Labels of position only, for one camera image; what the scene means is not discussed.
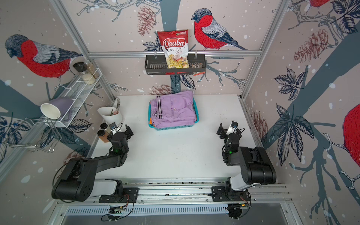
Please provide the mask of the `purple pants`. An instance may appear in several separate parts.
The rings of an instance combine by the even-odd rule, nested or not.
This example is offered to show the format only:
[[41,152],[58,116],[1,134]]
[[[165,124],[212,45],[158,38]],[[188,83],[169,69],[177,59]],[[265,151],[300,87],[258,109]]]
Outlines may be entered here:
[[197,121],[192,91],[158,95],[150,101],[150,117],[155,129],[191,127]]

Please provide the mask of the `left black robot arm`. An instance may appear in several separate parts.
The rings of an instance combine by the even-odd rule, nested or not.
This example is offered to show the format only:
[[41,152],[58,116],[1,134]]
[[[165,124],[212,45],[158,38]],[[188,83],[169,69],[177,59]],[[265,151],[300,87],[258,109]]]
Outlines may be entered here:
[[91,196],[97,173],[123,166],[129,152],[128,139],[134,135],[128,125],[125,128],[125,131],[111,135],[112,147],[107,155],[71,159],[53,184],[52,198],[64,202],[84,202]]

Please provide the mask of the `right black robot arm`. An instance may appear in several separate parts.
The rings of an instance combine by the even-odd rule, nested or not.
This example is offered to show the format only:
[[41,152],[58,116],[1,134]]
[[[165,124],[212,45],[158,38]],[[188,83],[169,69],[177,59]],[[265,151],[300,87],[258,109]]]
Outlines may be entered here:
[[224,140],[222,148],[223,162],[230,167],[239,167],[240,173],[229,177],[226,191],[245,191],[254,186],[275,184],[276,171],[264,148],[240,146],[245,129],[238,128],[238,122],[232,121],[229,128],[220,124],[217,135]]

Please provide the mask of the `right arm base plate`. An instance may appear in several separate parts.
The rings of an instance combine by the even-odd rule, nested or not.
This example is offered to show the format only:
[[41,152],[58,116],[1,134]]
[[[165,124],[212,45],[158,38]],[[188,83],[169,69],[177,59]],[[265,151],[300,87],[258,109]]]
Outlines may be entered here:
[[251,200],[248,191],[227,190],[224,186],[215,186],[211,188],[208,194],[214,202],[249,202]]

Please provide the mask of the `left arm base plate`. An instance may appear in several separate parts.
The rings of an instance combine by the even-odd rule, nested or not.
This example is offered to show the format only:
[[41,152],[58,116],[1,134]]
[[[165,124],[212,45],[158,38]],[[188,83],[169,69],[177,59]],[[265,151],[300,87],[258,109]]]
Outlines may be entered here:
[[99,203],[135,203],[137,202],[139,188],[123,187],[121,191],[116,190],[112,195],[104,195],[99,198]]

